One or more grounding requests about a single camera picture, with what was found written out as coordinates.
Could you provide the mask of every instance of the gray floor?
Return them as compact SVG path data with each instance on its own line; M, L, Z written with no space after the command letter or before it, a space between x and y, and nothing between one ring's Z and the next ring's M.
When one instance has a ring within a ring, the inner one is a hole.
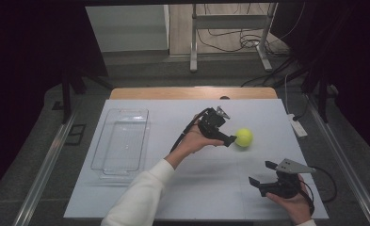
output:
M278 67L283 59L273 58L272 64ZM201 56L199 71L189 72L188 57L171 57L163 53L126 53L106 54L105 63L109 72L103 78L115 87L193 87L193 86L229 86L239 87L245 81L267 75L256 55ZM289 112L300 114L307 101L299 90L302 77L287 85L287 105ZM99 225L100 220L74 220L62 217L72 194L76 178L88 151L103 104L110 90L84 78L87 93L72 95L75 103L80 102L79 113L74 124L85 124L86 130L80 145L65 145L58 158L55 169L44 189L29 225ZM249 83L248 86L260 86L262 80ZM284 88L276 89L285 104ZM61 120L62 111L52 110L55 102L61 102L61 87L50 89L45 95L44 108L26 143L14 163L0 182L0 225L11 225L27 195L29 188L47 154ZM339 142L344 147L352 166L359 174L370 193L370 148L358 133L345 120L332 99L328 101L330 126ZM333 158L330 146L316 126L310 110L300 122L308 132L306 138L298 140L301 150L309 165L321 167L331 173L339 187L334 202L325 206L330 220L319 221L318 225L370 225L359 201L340 167ZM68 137L75 141L77 137ZM330 181L320 173L314 175L322 199L333 192ZM249 222L156 222L155 225L251 225ZM255 222L254 225L291 225L283 222Z

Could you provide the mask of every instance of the yellow tennis ball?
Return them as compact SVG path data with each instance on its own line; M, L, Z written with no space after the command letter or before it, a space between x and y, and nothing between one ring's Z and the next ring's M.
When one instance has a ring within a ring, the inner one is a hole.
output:
M235 133L237 139L234 141L238 146L246 148L248 147L253 139L252 132L247 128L241 128Z

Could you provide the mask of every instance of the clear plastic container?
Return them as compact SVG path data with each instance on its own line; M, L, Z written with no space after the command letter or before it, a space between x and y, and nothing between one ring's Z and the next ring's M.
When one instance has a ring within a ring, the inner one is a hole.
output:
M91 168L101 179L130 183L144 168L150 130L147 109L110 109Z

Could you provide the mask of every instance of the white sleeve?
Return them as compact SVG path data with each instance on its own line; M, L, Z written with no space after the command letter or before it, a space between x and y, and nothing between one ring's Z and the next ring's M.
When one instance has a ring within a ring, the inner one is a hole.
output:
M310 219L306 222L303 222L301 224L298 224L297 226L316 226L313 219Z
M160 198L174 171L172 165L162 159L152 169L141 172L110 209L102 226L153 225Z

